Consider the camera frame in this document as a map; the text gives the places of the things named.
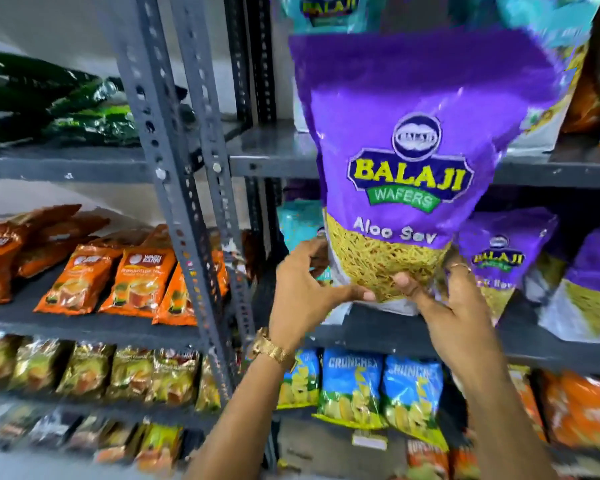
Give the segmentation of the teal snack packet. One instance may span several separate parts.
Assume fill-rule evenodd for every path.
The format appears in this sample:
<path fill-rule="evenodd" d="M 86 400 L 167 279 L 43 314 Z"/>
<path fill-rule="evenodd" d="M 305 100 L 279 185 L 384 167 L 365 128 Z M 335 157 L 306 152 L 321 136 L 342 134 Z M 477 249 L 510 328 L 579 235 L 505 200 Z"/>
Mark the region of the teal snack packet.
<path fill-rule="evenodd" d="M 303 241 L 326 240 L 323 205 L 320 200 L 291 200 L 277 207 L 278 224 L 289 253 Z"/>
<path fill-rule="evenodd" d="M 377 31 L 386 0 L 276 0 L 293 34 Z"/>
<path fill-rule="evenodd" d="M 496 0 L 500 19 L 510 29 L 524 29 L 560 60 L 559 98 L 551 105 L 531 106 L 521 135 L 508 155 L 551 152 L 558 140 L 589 51 L 592 24 L 600 0 Z"/>

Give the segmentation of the row of yellow-green snack packets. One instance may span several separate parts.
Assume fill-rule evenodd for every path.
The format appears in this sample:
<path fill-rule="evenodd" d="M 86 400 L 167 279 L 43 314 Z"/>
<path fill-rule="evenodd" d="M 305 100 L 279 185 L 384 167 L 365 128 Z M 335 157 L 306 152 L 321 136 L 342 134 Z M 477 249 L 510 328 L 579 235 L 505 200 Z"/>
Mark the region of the row of yellow-green snack packets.
<path fill-rule="evenodd" d="M 211 358 L 187 347 L 144 349 L 0 331 L 0 388 L 88 401 L 222 407 Z"/>

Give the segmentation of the person's right forearm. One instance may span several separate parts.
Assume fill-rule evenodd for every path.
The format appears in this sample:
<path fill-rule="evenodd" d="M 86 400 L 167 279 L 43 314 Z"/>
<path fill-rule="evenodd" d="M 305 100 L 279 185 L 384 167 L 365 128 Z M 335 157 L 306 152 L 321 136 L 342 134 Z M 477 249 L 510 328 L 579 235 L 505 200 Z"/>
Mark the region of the person's right forearm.
<path fill-rule="evenodd" d="M 501 351 L 454 349 L 443 360 L 463 386 L 481 480 L 559 480 Z"/>

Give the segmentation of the gold wrist watch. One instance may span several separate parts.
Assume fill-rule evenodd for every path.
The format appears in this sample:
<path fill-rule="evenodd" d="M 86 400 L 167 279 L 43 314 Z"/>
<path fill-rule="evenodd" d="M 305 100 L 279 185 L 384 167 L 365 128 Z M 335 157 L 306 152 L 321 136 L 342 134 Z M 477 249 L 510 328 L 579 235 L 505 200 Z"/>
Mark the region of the gold wrist watch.
<path fill-rule="evenodd" d="M 255 339 L 247 348 L 246 358 L 254 361 L 256 357 L 263 355 L 272 358 L 283 366 L 284 370 L 291 371 L 296 363 L 296 352 L 291 349 L 280 347 L 273 343 L 269 336 L 268 327 L 262 327 L 256 332 Z"/>

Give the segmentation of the orange chips packet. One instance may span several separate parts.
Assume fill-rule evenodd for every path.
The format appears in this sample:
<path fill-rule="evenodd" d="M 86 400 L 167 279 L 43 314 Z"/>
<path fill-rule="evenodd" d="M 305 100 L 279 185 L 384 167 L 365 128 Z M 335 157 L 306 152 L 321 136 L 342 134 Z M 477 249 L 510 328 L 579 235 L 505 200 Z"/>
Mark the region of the orange chips packet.
<path fill-rule="evenodd" d="M 508 365 L 508 370 L 536 434 L 542 441 L 547 442 L 543 420 L 530 383 L 531 369 L 524 365 Z"/>
<path fill-rule="evenodd" d="M 552 443 L 600 450 L 600 377 L 544 371 L 540 389 L 546 432 Z"/>

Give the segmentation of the row of dark small packets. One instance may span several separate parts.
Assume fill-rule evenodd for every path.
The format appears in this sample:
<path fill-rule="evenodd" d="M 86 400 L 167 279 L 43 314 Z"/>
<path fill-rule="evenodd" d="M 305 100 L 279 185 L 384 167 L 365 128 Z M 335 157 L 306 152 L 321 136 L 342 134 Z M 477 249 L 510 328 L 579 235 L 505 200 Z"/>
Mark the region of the row of dark small packets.
<path fill-rule="evenodd" d="M 205 439 L 204 430 L 46 408 L 0 403 L 0 452 L 134 468 L 170 478 L 184 471 Z"/>

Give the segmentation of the grey slotted metal shelving rack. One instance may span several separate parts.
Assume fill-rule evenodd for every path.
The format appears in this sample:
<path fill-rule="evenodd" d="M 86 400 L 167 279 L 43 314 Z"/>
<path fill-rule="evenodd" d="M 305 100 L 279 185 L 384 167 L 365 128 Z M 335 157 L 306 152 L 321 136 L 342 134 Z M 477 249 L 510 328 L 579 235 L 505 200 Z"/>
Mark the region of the grey slotted metal shelving rack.
<path fill-rule="evenodd" d="M 237 131 L 243 131 L 266 106 L 253 56 L 261 61 L 258 34 L 271 54 L 269 0 L 0 0 L 1 52 L 24 50 L 103 75 L 116 60 L 146 160 L 141 176 L 153 183 L 179 263 L 186 274 L 194 272 L 185 283 L 226 404 L 237 384 L 237 366 L 194 181 L 200 150 L 221 243 L 243 250 L 213 67 L 216 22 L 226 23 L 229 86 Z"/>
<path fill-rule="evenodd" d="M 556 157 L 505 158 L 495 170 L 495 190 L 522 191 L 524 203 L 551 203 L 552 197 L 583 198 L 600 203 L 600 152 L 589 148 L 586 137 L 568 137 L 559 144 Z M 300 134 L 288 121 L 247 130 L 228 144 L 235 176 L 308 178 L 319 175 L 317 151 L 308 134 Z M 585 229 L 600 224 L 600 210 L 584 220 Z M 496 329 L 504 350 L 514 363 L 559 371 L 568 369 L 600 376 L 600 344 L 565 342 L 538 325 L 536 311 L 516 292 Z M 357 353 L 382 353 L 433 360 L 435 353 L 426 327 L 419 317 L 400 317 L 389 312 L 355 305 L 344 324 L 325 324 L 310 333 L 308 347 L 343 347 Z"/>

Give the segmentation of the row of orange tea packets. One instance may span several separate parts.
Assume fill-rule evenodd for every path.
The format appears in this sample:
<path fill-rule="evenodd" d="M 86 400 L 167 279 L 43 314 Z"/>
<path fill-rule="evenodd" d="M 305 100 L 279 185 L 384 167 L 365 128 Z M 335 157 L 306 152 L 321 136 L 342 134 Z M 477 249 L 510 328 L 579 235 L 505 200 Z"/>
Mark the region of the row of orange tea packets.
<path fill-rule="evenodd" d="M 0 217 L 0 306 L 13 302 L 23 282 L 64 262 L 34 313 L 111 312 L 196 325 L 168 225 L 97 235 L 109 218 L 81 208 L 65 203 Z"/>

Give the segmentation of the person's left forearm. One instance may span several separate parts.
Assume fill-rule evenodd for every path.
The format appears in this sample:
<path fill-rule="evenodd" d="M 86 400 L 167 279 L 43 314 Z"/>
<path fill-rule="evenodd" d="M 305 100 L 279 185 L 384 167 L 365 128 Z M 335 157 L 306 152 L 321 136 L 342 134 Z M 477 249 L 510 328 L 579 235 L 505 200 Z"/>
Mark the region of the person's left forearm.
<path fill-rule="evenodd" d="M 182 480 L 260 480 L 280 386 L 294 355 L 257 355 Z"/>

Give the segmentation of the large purple snack packet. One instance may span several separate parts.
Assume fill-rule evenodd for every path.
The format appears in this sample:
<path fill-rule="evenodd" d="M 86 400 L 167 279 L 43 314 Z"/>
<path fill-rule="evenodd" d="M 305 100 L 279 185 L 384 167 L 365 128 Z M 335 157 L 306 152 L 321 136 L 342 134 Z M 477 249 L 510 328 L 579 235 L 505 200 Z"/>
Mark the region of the large purple snack packet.
<path fill-rule="evenodd" d="M 529 110 L 558 98 L 564 64 L 531 32 L 498 27 L 296 35 L 288 45 L 318 151 L 334 284 L 416 315 L 393 276 L 432 288 Z"/>

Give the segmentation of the person's left hand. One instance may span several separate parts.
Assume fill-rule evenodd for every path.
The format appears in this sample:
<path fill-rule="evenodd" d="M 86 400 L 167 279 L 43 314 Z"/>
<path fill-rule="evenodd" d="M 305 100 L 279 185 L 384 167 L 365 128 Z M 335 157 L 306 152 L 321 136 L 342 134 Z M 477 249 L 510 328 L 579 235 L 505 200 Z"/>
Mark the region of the person's left hand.
<path fill-rule="evenodd" d="M 324 322 L 335 308 L 328 288 L 317 281 L 329 265 L 328 241 L 301 242 L 276 268 L 276 286 L 269 336 L 276 345 L 296 350 L 305 335 Z"/>

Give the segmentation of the pile of dark green packets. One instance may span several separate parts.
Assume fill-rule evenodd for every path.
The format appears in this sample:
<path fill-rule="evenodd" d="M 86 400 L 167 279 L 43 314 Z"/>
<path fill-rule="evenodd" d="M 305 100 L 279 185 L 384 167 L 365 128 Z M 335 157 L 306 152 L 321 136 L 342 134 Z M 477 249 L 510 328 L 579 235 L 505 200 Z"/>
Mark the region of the pile of dark green packets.
<path fill-rule="evenodd" d="M 140 146 L 122 80 L 0 52 L 0 150 L 48 140 Z"/>

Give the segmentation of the blue chips packet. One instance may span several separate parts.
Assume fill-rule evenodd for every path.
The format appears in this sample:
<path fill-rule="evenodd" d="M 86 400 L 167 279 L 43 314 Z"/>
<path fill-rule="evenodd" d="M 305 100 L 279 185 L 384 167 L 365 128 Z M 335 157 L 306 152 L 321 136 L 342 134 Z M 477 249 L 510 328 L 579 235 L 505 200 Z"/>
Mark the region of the blue chips packet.
<path fill-rule="evenodd" d="M 284 375 L 277 410 L 317 406 L 320 396 L 321 364 L 318 349 L 300 349 Z"/>
<path fill-rule="evenodd" d="M 381 405 L 388 425 L 448 452 L 448 443 L 438 424 L 443 385 L 440 363 L 385 356 Z"/>
<path fill-rule="evenodd" d="M 385 429 L 379 393 L 383 363 L 382 354 L 325 348 L 319 402 L 313 417 L 346 428 Z"/>

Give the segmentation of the white shelf price label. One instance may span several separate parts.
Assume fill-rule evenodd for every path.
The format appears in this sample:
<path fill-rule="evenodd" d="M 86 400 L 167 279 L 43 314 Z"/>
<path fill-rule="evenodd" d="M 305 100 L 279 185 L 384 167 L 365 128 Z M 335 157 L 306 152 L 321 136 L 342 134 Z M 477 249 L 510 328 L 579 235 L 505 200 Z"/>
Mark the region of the white shelf price label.
<path fill-rule="evenodd" d="M 387 451 L 388 438 L 386 435 L 371 430 L 358 429 L 352 434 L 352 444 L 357 447 Z"/>

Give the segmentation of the person's right hand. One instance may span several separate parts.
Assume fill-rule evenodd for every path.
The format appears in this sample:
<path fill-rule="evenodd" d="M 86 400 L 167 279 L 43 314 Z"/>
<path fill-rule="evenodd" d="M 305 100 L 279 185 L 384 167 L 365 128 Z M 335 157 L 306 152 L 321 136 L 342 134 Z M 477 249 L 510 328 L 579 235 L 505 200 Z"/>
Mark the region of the person's right hand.
<path fill-rule="evenodd" d="M 490 309 L 469 265 L 451 251 L 444 269 L 448 300 L 446 304 L 436 301 L 435 313 L 423 317 L 437 354 L 464 386 L 506 372 Z"/>

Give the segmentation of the red snack packet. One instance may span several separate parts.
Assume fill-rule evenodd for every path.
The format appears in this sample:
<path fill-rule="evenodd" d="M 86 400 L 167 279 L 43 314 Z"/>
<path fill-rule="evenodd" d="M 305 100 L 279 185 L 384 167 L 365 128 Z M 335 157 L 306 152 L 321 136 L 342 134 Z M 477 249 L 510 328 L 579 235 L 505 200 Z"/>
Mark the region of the red snack packet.
<path fill-rule="evenodd" d="M 407 480 L 481 480 L 471 446 L 448 452 L 419 440 L 407 442 Z"/>

